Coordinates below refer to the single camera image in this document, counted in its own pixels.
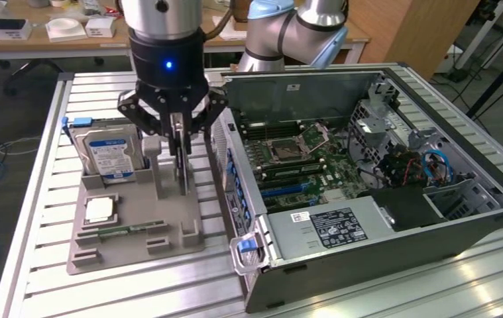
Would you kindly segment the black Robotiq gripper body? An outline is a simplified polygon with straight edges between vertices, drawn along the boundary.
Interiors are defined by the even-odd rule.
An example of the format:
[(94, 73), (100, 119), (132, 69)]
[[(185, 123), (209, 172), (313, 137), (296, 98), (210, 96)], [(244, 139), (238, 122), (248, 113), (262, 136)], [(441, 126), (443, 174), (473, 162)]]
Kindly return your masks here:
[(157, 40), (128, 30), (137, 97), (157, 112), (190, 114), (208, 93), (202, 67), (204, 33)]

